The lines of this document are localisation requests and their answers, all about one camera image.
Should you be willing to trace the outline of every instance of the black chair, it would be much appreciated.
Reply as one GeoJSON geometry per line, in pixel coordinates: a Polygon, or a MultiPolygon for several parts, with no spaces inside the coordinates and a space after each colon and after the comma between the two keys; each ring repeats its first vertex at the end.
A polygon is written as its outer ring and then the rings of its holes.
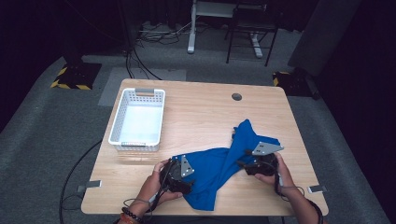
{"type": "Polygon", "coordinates": [[[233,10],[233,17],[228,26],[227,34],[224,38],[227,39],[228,34],[231,33],[226,63],[230,61],[232,47],[242,47],[269,49],[265,60],[265,66],[267,66],[276,39],[279,15],[280,13],[277,13],[276,7],[272,5],[271,0],[238,0],[233,10]],[[250,39],[250,45],[233,45],[235,33],[247,34],[247,37],[250,39]],[[268,34],[272,34],[271,45],[264,47],[260,46],[260,43],[268,34]],[[258,44],[253,43],[251,39],[253,35],[257,35],[258,37],[262,36],[260,40],[258,40],[258,44]]]}

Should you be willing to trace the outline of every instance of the beaded bracelet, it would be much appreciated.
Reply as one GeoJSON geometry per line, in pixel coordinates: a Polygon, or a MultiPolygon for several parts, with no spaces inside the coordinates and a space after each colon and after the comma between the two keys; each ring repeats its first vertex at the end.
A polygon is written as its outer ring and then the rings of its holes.
{"type": "Polygon", "coordinates": [[[130,212],[129,209],[128,209],[127,207],[122,207],[122,212],[123,212],[125,215],[127,215],[127,216],[133,218],[134,220],[136,220],[136,221],[137,221],[138,223],[140,223],[140,224],[142,224],[142,223],[145,222],[145,221],[143,220],[143,218],[137,217],[135,214],[133,214],[132,212],[130,212]]]}

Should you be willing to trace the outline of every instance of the table top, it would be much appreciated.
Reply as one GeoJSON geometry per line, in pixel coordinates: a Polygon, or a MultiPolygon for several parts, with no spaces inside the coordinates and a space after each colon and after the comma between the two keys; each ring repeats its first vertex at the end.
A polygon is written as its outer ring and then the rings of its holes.
{"type": "MultiPolygon", "coordinates": [[[[135,197],[153,165],[174,155],[215,147],[230,147],[233,127],[249,119],[258,135],[274,137],[284,147],[280,153],[305,197],[328,214],[322,193],[309,194],[318,184],[303,139],[285,92],[278,87],[199,82],[125,79],[107,124],[103,143],[92,170],[91,181],[102,187],[87,189],[81,209],[86,214],[118,214],[126,199],[135,197]],[[108,143],[122,90],[151,88],[165,90],[163,128],[157,152],[120,153],[108,143]],[[232,97],[239,93],[242,100],[232,97]]],[[[167,202],[153,215],[189,216],[293,216],[284,202],[267,186],[244,170],[233,175],[218,190],[215,210],[194,210],[183,199],[167,202]]]]}

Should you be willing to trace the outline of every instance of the person's right hand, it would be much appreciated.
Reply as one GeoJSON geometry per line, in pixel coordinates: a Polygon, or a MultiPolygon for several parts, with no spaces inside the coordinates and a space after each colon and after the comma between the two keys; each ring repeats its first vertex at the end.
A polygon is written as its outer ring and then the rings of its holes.
{"type": "MultiPolygon", "coordinates": [[[[279,186],[279,191],[281,191],[285,196],[287,196],[290,189],[297,189],[297,188],[295,188],[293,178],[291,177],[289,168],[283,161],[282,156],[278,152],[275,152],[274,154],[276,155],[277,162],[279,164],[277,167],[277,171],[283,181],[283,188],[279,186]]],[[[269,185],[275,184],[275,176],[274,175],[268,176],[268,175],[262,175],[262,174],[255,174],[254,176],[263,183],[266,183],[269,185]]]]}

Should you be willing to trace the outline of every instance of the basket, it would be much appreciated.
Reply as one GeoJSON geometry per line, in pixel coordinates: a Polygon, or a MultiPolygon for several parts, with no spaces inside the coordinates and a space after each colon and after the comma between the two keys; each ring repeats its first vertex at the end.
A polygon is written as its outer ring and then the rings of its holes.
{"type": "Polygon", "coordinates": [[[108,142],[117,150],[158,151],[164,100],[164,90],[124,89],[108,142]]]}

